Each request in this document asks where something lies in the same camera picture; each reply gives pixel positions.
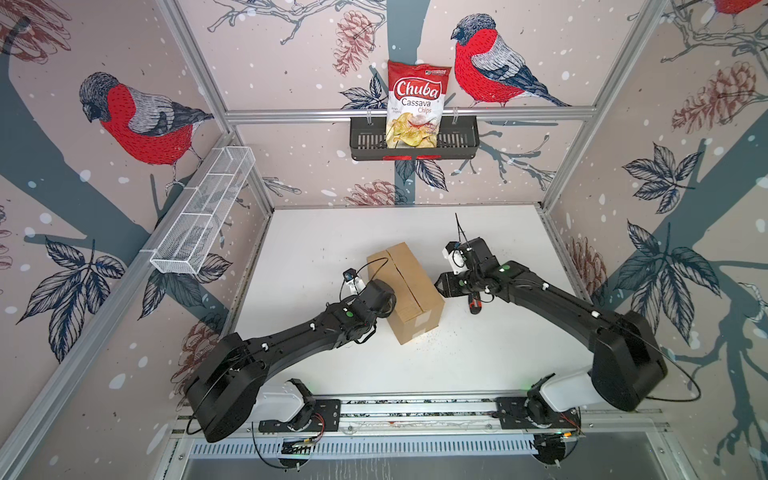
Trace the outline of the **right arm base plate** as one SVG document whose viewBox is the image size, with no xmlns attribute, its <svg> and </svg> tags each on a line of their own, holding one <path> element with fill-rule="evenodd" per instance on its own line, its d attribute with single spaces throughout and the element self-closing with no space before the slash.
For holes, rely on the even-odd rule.
<svg viewBox="0 0 768 480">
<path fill-rule="evenodd" d="M 581 417 L 575 409 L 555 412 L 541 400 L 528 397 L 498 397 L 495 417 L 503 430 L 579 430 Z"/>
</svg>

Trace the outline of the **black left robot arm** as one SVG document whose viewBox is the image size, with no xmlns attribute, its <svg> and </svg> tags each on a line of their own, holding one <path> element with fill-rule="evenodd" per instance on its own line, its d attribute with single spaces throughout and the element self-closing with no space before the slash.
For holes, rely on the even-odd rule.
<svg viewBox="0 0 768 480">
<path fill-rule="evenodd" d="M 328 304 L 313 319 L 271 335 L 247 340 L 237 333 L 221 338 L 184 384 L 205 439 L 221 441 L 241 427 L 261 387 L 290 366 L 350 342 L 362 344 L 377 320 L 393 313 L 396 296 L 381 280 L 359 294 Z"/>
</svg>

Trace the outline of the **brown cardboard express box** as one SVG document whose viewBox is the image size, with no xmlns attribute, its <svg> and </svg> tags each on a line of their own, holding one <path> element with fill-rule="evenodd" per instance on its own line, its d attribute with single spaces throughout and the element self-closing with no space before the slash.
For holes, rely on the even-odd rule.
<svg viewBox="0 0 768 480">
<path fill-rule="evenodd" d="M 395 293 L 396 306 L 387 320 L 401 345 L 438 327 L 445 301 L 406 243 L 371 254 L 367 261 L 369 277 Z"/>
</svg>

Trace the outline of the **red black utility knife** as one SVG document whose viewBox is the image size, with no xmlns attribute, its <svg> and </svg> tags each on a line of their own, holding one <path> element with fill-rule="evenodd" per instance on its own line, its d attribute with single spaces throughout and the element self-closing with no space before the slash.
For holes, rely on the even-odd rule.
<svg viewBox="0 0 768 480">
<path fill-rule="evenodd" d="M 482 311 L 483 303 L 478 292 L 471 292 L 468 295 L 468 306 L 472 315 L 478 315 Z"/>
</svg>

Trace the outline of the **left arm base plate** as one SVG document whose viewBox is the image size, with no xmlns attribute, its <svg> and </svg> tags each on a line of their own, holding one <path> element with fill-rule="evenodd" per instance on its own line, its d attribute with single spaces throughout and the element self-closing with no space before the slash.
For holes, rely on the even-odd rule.
<svg viewBox="0 0 768 480">
<path fill-rule="evenodd" d="M 288 421 L 260 421 L 257 429 L 262 434 L 336 432 L 339 429 L 340 416 L 339 399 L 320 399 L 303 406 Z"/>
</svg>

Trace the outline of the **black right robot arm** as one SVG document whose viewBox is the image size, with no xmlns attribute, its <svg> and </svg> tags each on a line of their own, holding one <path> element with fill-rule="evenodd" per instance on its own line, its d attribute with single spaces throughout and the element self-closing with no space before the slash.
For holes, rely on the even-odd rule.
<svg viewBox="0 0 768 480">
<path fill-rule="evenodd" d="M 548 424 L 567 410 L 601 402 L 633 411 L 666 377 L 662 352 L 641 314 L 600 309 L 519 262 L 500 263 L 482 238 L 452 241 L 442 254 L 451 267 L 435 283 L 443 297 L 467 298 L 473 314 L 480 312 L 483 294 L 526 308 L 592 353 L 590 367 L 567 375 L 551 374 L 531 387 L 525 408 L 533 422 Z"/>
</svg>

